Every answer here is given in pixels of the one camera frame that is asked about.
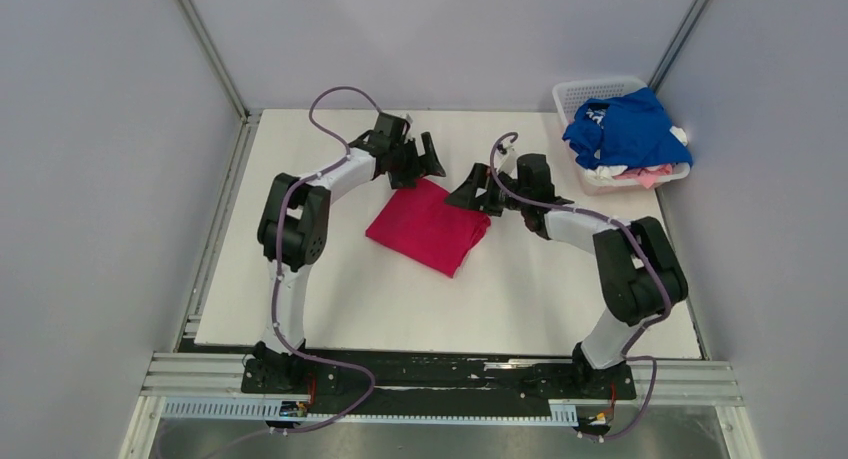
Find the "magenta t shirt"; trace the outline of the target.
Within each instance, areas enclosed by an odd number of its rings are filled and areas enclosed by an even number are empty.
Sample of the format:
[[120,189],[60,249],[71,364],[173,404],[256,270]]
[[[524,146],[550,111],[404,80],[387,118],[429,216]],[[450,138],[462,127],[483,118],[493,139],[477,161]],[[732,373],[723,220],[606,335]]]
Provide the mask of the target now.
[[453,278],[486,235],[491,220],[482,212],[446,204],[447,197],[440,185],[419,179],[414,188],[395,191],[365,236]]

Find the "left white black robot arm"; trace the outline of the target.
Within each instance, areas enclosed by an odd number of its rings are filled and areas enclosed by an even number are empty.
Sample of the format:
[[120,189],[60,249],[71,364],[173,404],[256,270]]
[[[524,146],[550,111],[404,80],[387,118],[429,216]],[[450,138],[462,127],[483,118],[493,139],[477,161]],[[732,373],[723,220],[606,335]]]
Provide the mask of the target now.
[[430,132],[410,136],[411,122],[380,112],[372,128],[342,144],[342,156],[304,176],[278,174],[257,229],[270,271],[270,313],[242,379],[248,394],[288,394],[306,379],[304,313],[312,266],[328,242],[333,202],[377,177],[394,190],[446,174]]

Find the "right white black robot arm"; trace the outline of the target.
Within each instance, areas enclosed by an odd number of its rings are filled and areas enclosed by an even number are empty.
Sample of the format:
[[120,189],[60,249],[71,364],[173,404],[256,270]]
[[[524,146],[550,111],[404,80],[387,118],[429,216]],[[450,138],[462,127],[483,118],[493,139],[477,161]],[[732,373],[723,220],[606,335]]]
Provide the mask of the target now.
[[633,387],[625,383],[632,376],[626,355],[688,296],[687,279],[660,221],[616,220],[558,196],[547,159],[538,153],[519,156],[516,174],[474,164],[444,202],[491,217],[517,211],[540,238],[594,256],[605,309],[574,346],[570,362],[536,371],[534,387],[548,396],[606,399],[620,392],[633,398]]

